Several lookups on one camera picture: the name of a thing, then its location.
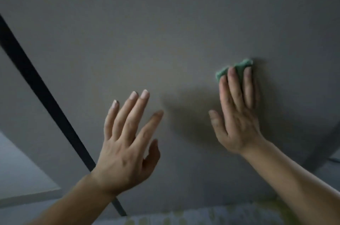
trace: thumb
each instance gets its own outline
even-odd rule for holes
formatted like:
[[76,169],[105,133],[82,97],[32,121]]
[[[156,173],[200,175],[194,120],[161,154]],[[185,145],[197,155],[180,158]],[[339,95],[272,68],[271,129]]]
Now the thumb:
[[210,121],[214,128],[217,140],[225,147],[225,143],[228,139],[227,131],[225,130],[224,122],[217,111],[209,111]]
[[149,154],[143,160],[142,169],[143,169],[144,179],[147,179],[148,177],[151,176],[159,159],[160,159],[160,151],[158,149],[158,140],[154,139],[150,144]]

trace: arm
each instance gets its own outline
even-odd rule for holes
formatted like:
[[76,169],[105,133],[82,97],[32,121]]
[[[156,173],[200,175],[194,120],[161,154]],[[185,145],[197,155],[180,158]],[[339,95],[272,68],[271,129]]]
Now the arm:
[[163,117],[156,112],[136,136],[138,124],[150,94],[140,98],[133,92],[119,110],[114,101],[104,124],[104,143],[94,170],[62,199],[53,204],[31,225],[92,224],[105,207],[120,193],[146,180],[160,158],[157,140],[144,152]]
[[241,91],[235,68],[219,83],[224,121],[209,112],[219,142],[242,155],[308,225],[339,224],[340,193],[288,158],[262,136],[254,109],[259,101],[251,68],[244,70]]

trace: person's left hand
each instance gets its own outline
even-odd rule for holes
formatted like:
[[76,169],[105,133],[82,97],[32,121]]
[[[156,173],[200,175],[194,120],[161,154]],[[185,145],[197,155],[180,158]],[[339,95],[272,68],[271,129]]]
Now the person's left hand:
[[145,159],[143,156],[163,117],[162,110],[157,111],[136,136],[149,96],[147,90],[140,98],[132,92],[121,110],[114,101],[105,119],[103,148],[91,177],[113,198],[150,177],[160,158],[156,139],[151,142],[149,155]]

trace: hand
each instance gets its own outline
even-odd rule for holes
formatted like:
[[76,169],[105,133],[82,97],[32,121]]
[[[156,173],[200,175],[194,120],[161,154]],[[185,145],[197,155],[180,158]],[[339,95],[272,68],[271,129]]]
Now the hand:
[[105,119],[103,148],[91,176],[113,198],[150,177],[160,158],[156,139],[151,142],[149,155],[143,156],[163,111],[156,112],[136,136],[149,96],[147,90],[140,98],[132,92],[121,110],[114,101]]
[[219,142],[227,150],[239,154],[263,139],[254,112],[259,102],[259,92],[257,86],[253,86],[251,67],[244,69],[243,77],[243,93],[234,67],[228,69],[228,78],[224,75],[220,79],[224,122],[216,111],[209,111]]

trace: green cloth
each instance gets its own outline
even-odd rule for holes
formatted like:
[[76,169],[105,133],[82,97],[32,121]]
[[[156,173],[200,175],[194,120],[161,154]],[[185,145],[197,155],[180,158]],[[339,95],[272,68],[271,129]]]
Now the green cloth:
[[[242,84],[242,81],[243,81],[244,69],[246,67],[251,67],[252,65],[253,65],[253,61],[251,59],[245,59],[242,62],[234,65],[240,84]],[[220,81],[221,76],[226,75],[228,73],[228,68],[229,67],[223,68],[221,71],[216,73],[216,79],[218,82]]]

